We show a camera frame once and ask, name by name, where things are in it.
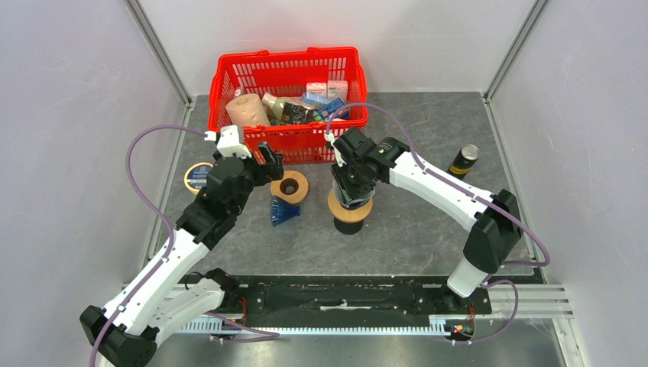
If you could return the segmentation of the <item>blue ribbed dripper cone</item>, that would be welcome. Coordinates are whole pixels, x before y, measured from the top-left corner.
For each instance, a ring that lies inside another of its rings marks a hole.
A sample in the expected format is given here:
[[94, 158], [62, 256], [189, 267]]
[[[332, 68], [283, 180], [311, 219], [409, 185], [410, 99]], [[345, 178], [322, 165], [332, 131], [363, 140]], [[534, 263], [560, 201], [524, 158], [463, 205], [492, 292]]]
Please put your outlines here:
[[300, 216], [301, 212], [300, 206], [288, 203], [278, 196], [273, 196], [271, 199], [270, 220], [272, 226], [279, 226], [287, 220]]

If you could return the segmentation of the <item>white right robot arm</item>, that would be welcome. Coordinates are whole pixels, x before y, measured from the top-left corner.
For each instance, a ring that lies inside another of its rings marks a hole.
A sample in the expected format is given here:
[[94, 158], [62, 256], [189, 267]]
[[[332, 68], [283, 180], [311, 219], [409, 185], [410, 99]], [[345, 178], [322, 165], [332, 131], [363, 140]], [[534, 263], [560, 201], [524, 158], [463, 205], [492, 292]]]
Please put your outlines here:
[[516, 197], [507, 190], [494, 194], [472, 187], [417, 157], [396, 138], [376, 143], [357, 128], [324, 137], [335, 155], [331, 210], [369, 212], [375, 186], [381, 182], [417, 195], [468, 232], [462, 259], [441, 292], [445, 309], [462, 312], [471, 304], [474, 290], [497, 272], [520, 241]]

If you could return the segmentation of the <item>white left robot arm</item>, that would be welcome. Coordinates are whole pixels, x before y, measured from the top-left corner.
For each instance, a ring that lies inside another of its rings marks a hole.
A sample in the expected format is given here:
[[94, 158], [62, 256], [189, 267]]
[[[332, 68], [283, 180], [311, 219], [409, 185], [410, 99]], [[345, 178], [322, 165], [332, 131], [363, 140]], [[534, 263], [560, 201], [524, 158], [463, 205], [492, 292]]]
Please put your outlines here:
[[258, 148], [264, 164], [240, 148], [218, 148], [206, 185], [183, 211], [163, 248], [120, 294], [80, 316], [92, 345], [90, 365], [103, 356], [114, 366], [145, 366], [158, 347], [191, 320], [210, 310], [233, 311], [240, 301], [235, 283], [219, 269], [194, 288], [167, 300], [182, 276], [235, 226], [255, 187], [284, 175], [282, 154], [267, 143]]

